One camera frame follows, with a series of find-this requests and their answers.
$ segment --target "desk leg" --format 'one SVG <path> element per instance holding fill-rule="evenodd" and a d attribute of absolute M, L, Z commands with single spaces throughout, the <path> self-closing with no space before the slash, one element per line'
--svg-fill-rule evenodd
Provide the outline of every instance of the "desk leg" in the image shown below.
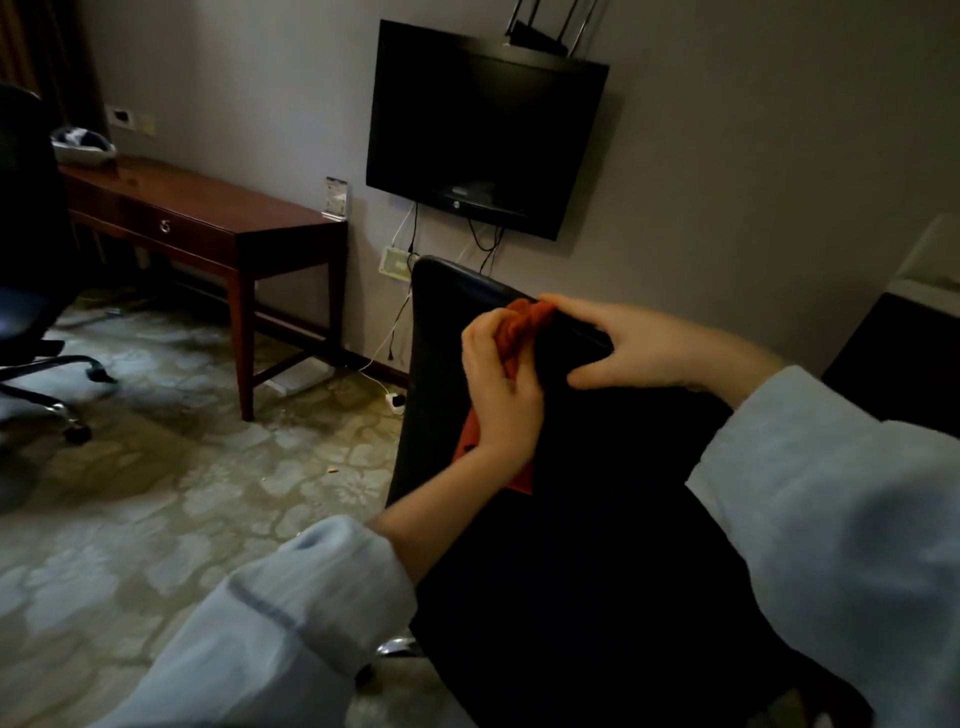
<path fill-rule="evenodd" d="M 326 265 L 330 293 L 330 335 L 328 341 L 335 347 L 343 346 L 344 298 L 347 296 L 347 236 L 337 246 L 337 252 Z"/>
<path fill-rule="evenodd" d="M 230 336 L 237 367 L 240 416 L 253 422 L 253 279 L 243 274 L 227 278 L 230 304 Z"/>

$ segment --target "person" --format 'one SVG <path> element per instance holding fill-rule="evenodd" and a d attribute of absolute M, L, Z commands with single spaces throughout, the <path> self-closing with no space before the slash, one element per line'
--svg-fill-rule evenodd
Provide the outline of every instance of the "person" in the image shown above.
<path fill-rule="evenodd" d="M 736 336 L 624 305 L 543 296 L 614 350 L 574 388 L 683 386 L 734 413 L 688 487 L 746 560 L 790 646 L 857 687 L 877 726 L 960 724 L 960 448 L 881 423 Z M 479 445 L 362 525 L 318 522 L 231 574 L 96 728 L 341 726 L 353 677 L 401 632 L 415 585 L 532 458 L 543 394 L 531 345 L 516 382 L 497 309 L 463 333 Z"/>

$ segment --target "flat screen tv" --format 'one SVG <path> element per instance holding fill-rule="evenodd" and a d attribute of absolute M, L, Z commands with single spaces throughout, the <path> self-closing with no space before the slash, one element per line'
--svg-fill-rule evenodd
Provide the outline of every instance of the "flat screen tv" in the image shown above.
<path fill-rule="evenodd" d="M 556 240 L 608 70 L 382 20 L 367 185 Z"/>

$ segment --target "sleeve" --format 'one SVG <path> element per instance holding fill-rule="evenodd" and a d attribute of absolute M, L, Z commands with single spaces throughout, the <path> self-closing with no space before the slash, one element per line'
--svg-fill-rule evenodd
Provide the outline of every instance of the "sleeve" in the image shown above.
<path fill-rule="evenodd" d="M 960 443 L 881 423 L 791 367 L 688 486 L 774 629 L 857 687 L 877 726 L 960 725 Z"/>
<path fill-rule="evenodd" d="M 343 726 L 354 675 L 415 611 L 386 539 L 321 521 L 225 579 L 94 726 Z"/>

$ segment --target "brown curtain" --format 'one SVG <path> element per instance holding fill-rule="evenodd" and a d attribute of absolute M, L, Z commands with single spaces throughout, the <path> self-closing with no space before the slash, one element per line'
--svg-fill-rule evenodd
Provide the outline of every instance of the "brown curtain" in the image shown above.
<path fill-rule="evenodd" d="M 61 124 L 107 132 L 76 0 L 0 0 L 0 81 L 29 88 Z"/>

